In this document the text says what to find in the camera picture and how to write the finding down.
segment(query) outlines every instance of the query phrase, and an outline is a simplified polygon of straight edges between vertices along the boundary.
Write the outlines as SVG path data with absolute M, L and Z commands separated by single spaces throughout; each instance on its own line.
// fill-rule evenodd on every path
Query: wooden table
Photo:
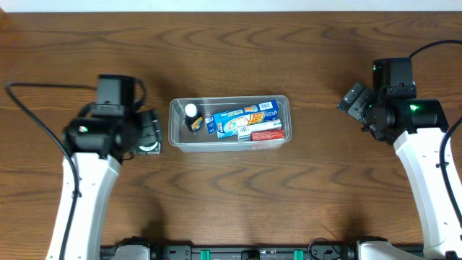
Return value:
M 125 162 L 103 244 L 143 235 L 206 244 L 307 244 L 380 235 L 421 243 L 406 173 L 393 148 L 362 133 L 336 104 L 374 59 L 457 38 L 460 13 L 8 14 L 0 24 L 0 84 L 96 85 L 101 73 L 142 78 L 165 136 L 173 98 L 285 95 L 292 141 L 281 149 L 161 155 Z M 462 48 L 413 59 L 420 98 L 462 114 Z M 15 93 L 57 134 L 95 99 L 88 90 Z M 0 259 L 43 259 L 62 182 L 62 154 L 0 92 Z M 462 131 L 453 154 L 462 173 Z

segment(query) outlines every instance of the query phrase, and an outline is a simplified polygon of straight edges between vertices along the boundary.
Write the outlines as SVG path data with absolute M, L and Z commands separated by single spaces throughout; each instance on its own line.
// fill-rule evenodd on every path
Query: blue box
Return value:
M 271 100 L 247 108 L 216 113 L 205 119 L 210 133 L 217 133 L 218 138 L 231 137 L 237 134 L 237 128 L 251 124 L 259 124 L 277 119 L 277 102 Z

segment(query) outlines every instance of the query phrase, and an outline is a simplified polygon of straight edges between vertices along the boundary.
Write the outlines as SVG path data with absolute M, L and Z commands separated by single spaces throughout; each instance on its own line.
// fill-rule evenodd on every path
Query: black bottle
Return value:
M 204 118 L 202 118 L 202 113 L 197 111 L 197 107 L 194 104 L 186 105 L 185 114 L 185 123 L 189 131 L 198 131 L 204 125 Z

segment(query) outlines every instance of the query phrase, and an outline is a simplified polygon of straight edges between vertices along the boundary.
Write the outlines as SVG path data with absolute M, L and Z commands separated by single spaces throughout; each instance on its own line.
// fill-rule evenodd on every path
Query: barcode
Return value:
M 266 102 L 266 103 L 260 104 L 259 106 L 260 106 L 260 110 L 262 111 L 273 108 L 273 104 L 271 104 L 271 102 Z
M 245 133 L 247 131 L 250 131 L 250 127 L 248 126 L 242 126 L 239 128 L 239 134 Z

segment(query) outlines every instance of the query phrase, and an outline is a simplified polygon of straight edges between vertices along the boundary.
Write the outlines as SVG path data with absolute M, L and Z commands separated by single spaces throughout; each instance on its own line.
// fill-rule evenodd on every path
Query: white bottle cap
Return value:
M 189 117 L 194 117 L 197 114 L 197 107 L 194 104 L 187 104 L 185 107 L 185 113 Z

